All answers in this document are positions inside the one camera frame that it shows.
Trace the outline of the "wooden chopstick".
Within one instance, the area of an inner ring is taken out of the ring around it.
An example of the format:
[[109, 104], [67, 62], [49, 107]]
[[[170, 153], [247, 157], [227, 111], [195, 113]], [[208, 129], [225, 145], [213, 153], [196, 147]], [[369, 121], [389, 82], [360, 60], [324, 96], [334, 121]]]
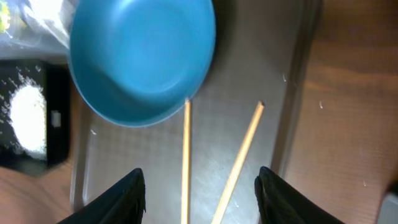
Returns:
[[234, 165], [229, 174], [227, 183], [224, 187], [223, 193], [221, 195], [220, 201], [218, 203], [218, 206], [217, 206], [217, 209], [216, 209], [216, 212], [214, 214], [211, 224], [220, 224], [223, 219], [224, 213], [227, 209], [230, 198], [234, 192], [234, 188], [236, 186], [236, 183], [239, 179], [239, 175], [241, 173], [244, 162], [246, 160], [246, 156], [247, 156], [249, 148], [251, 146], [252, 139], [256, 133], [256, 129], [260, 122], [263, 110], [264, 110], [264, 104], [263, 104], [263, 102], [259, 101], [256, 106], [256, 109], [254, 111], [254, 114], [252, 116], [248, 130], [246, 131], [246, 134], [245, 134], [245, 137], [241, 144], [241, 147], [239, 149], [239, 152], [237, 154]]
[[189, 224], [190, 219], [190, 126], [191, 102], [186, 99], [183, 122], [181, 224]]

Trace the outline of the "yellow green snack wrapper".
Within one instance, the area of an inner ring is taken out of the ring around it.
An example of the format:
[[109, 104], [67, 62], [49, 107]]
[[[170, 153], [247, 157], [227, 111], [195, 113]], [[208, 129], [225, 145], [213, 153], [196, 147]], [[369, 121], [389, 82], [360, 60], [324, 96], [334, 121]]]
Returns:
[[1, 33], [5, 33], [5, 31], [7, 31], [11, 26], [11, 13], [8, 5], [4, 1], [1, 1], [0, 16], [1, 16], [0, 31]]

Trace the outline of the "dark blue plate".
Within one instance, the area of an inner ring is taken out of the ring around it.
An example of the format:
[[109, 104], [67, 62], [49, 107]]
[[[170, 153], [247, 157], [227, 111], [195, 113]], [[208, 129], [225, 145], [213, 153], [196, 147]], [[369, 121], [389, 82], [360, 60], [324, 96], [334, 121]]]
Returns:
[[69, 67], [97, 115], [139, 128], [168, 119], [195, 96], [215, 44], [210, 0], [81, 0]]

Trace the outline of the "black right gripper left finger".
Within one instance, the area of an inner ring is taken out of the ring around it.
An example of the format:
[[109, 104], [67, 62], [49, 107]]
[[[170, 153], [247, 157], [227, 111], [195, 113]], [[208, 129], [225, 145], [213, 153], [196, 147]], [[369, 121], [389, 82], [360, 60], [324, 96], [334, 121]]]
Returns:
[[145, 195], [144, 174], [136, 168], [60, 224], [141, 224], [146, 211]]

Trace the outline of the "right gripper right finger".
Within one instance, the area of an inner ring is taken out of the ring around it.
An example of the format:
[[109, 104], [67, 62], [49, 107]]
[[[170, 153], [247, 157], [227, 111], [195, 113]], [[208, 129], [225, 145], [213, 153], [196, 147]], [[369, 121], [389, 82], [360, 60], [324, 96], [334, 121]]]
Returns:
[[261, 223], [341, 223], [268, 167], [260, 168], [254, 191]]

